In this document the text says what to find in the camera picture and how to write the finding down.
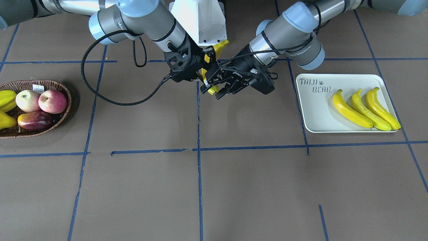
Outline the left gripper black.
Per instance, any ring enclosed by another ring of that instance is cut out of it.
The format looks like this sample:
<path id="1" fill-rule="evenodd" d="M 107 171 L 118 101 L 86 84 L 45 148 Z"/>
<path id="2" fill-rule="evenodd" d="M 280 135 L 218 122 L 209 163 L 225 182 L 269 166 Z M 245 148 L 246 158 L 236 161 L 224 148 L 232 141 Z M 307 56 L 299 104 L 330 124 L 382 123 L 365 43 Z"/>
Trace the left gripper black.
<path id="1" fill-rule="evenodd" d="M 263 94 L 275 90 L 274 81 L 268 74 L 266 66 L 260 64 L 252 54 L 232 60 L 231 68 L 238 70 L 232 75 L 236 81 L 231 87 L 231 93 L 237 93 L 248 86 Z"/>

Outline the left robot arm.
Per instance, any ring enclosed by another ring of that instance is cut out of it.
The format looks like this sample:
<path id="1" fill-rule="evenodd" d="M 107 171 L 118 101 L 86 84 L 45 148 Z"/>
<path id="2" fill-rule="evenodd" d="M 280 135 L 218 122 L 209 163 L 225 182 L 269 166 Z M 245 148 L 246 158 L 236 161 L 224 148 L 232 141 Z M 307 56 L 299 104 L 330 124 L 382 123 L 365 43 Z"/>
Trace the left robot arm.
<path id="1" fill-rule="evenodd" d="M 216 94 L 235 94 L 247 86 L 268 94 L 274 90 L 274 78 L 268 68 L 281 55 L 297 62 L 304 70 L 322 64 L 325 51 L 317 40 L 324 23 L 358 7 L 413 16 L 427 8 L 426 0 L 315 0 L 299 1 L 275 20 L 264 20 L 256 37 L 234 56 L 224 71 L 226 85 Z"/>

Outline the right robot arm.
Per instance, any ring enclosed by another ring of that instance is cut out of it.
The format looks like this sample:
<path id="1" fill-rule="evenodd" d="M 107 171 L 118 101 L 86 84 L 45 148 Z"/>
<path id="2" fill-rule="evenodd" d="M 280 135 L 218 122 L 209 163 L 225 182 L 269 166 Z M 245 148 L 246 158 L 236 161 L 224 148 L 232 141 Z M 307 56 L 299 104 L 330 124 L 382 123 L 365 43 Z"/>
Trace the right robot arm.
<path id="1" fill-rule="evenodd" d="M 164 52 L 176 82 L 198 78 L 209 67 L 205 51 L 162 0 L 2 0 L 1 29 L 62 13 L 89 16 L 91 34 L 105 45 L 145 34 Z"/>

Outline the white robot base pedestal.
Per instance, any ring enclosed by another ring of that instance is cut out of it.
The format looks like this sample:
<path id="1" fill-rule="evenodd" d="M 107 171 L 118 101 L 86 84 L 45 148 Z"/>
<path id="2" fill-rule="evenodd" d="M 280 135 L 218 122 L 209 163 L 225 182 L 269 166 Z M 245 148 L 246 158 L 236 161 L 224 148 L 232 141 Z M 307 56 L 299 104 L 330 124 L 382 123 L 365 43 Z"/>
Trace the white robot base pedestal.
<path id="1" fill-rule="evenodd" d="M 198 46 L 227 39 L 223 0 L 174 0 L 169 10 Z"/>

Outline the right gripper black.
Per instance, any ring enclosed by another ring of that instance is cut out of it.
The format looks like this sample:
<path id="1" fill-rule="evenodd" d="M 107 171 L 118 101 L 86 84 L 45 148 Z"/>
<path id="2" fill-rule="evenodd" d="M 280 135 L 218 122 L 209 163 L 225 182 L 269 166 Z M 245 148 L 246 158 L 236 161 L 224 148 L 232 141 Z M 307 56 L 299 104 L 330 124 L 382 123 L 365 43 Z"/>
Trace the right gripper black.
<path id="1" fill-rule="evenodd" d="M 164 52 L 165 61 L 170 67 L 170 78 L 175 82 L 192 81 L 199 78 L 198 71 L 205 67 L 205 52 L 194 40 L 185 35 L 184 42 L 176 47 L 168 43 L 170 52 Z"/>

